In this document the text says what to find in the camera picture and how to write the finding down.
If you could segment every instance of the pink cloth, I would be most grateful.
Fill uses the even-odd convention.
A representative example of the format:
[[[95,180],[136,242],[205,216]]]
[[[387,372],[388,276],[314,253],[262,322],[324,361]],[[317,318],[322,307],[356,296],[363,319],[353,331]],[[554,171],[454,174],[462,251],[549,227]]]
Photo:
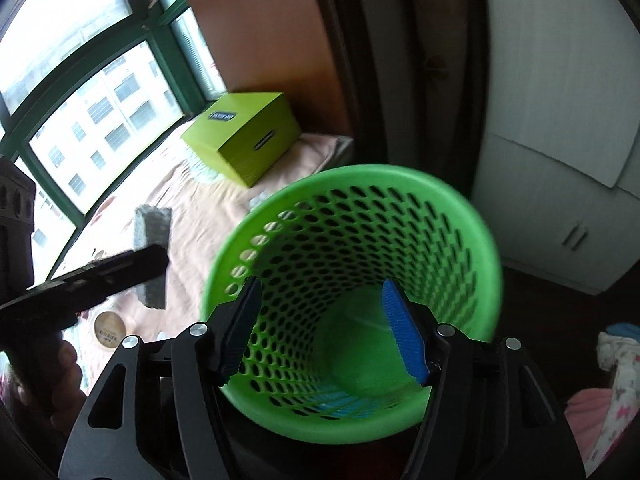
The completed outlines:
[[[564,416],[574,433],[583,462],[602,434],[612,397],[612,390],[592,388],[575,394],[569,400]]]

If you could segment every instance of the black tool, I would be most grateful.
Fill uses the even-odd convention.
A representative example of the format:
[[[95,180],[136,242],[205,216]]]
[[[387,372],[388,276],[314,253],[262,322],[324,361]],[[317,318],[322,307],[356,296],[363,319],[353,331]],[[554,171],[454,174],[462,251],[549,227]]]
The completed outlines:
[[[250,277],[235,301],[220,304],[206,323],[194,323],[174,339],[125,338],[79,415],[60,479],[240,478],[218,409],[218,386],[238,370],[261,304],[260,281]],[[159,378],[172,378],[182,448],[177,461],[165,439]]]
[[[390,286],[424,344],[422,385],[433,388],[402,480],[584,480],[571,429],[520,341],[471,340]],[[412,330],[401,325],[393,320],[400,344],[396,327]]]

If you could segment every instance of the building window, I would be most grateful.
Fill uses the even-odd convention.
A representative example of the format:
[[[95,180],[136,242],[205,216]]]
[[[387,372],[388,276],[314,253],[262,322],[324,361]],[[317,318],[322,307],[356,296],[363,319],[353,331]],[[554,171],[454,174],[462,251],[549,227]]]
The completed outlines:
[[[94,124],[98,124],[107,115],[113,112],[113,106],[111,106],[111,103],[105,97],[99,100],[95,105],[89,106],[87,111],[89,112],[89,115],[91,115]]]
[[[140,85],[136,81],[136,76],[133,74],[126,76],[124,81],[116,86],[115,92],[120,102],[129,97],[133,92],[140,90]]]
[[[80,178],[80,175],[76,173],[69,181],[69,187],[76,195],[80,196],[85,190],[86,184],[84,183],[84,180]]]
[[[60,164],[62,164],[65,161],[65,156],[62,154],[62,152],[58,149],[57,146],[54,146],[49,151],[49,160],[56,168],[59,168]]]
[[[102,69],[102,71],[104,72],[104,75],[110,74],[111,72],[116,70],[117,67],[124,65],[126,62],[127,60],[124,59],[124,56],[120,56],[115,61],[111,61],[106,67]]]
[[[47,245],[47,235],[44,234],[40,229],[36,229],[33,233],[33,241],[36,242],[40,247],[44,247]]]
[[[116,152],[120,146],[127,142],[127,139],[129,139],[130,136],[131,134],[125,128],[124,124],[121,124],[115,130],[108,133],[104,137],[104,140],[106,140],[111,149]]]
[[[86,94],[89,90],[91,90],[91,88],[93,88],[97,84],[98,84],[98,79],[95,77],[92,77],[91,79],[89,79],[89,81],[84,83],[78,90],[76,90],[76,94],[82,97],[84,94]]]
[[[168,90],[165,90],[163,93],[164,93],[164,98],[169,103],[169,106],[173,108],[175,106],[174,96]]]
[[[158,62],[155,59],[149,61],[149,68],[151,69],[151,73],[154,77],[158,77]]]
[[[137,130],[141,130],[145,126],[147,126],[151,121],[156,118],[156,112],[154,111],[151,103],[147,101],[143,103],[140,108],[138,108],[129,119],[136,127]]]
[[[99,170],[101,170],[107,165],[107,163],[104,161],[104,158],[102,158],[102,155],[100,154],[100,152],[95,152],[91,156],[91,160],[94,162],[95,167],[98,168]]]
[[[71,129],[74,131],[74,135],[78,142],[86,137],[86,133],[82,129],[82,126],[80,126],[80,123],[74,123]]]

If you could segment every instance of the white cabinet door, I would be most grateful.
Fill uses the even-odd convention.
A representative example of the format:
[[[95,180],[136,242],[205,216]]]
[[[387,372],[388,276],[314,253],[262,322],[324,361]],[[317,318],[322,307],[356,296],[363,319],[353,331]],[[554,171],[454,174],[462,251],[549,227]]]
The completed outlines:
[[[640,258],[640,200],[487,135],[474,205],[501,255],[541,274],[606,290]]]

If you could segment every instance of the patterned fabric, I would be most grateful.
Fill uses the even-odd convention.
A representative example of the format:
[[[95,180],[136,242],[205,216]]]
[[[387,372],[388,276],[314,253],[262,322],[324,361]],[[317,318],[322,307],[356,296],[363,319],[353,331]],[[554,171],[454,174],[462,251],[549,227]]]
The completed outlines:
[[[591,475],[615,448],[626,427],[640,408],[640,344],[635,339],[601,332],[598,336],[598,364],[604,371],[615,369],[612,399],[602,432],[584,461]]]

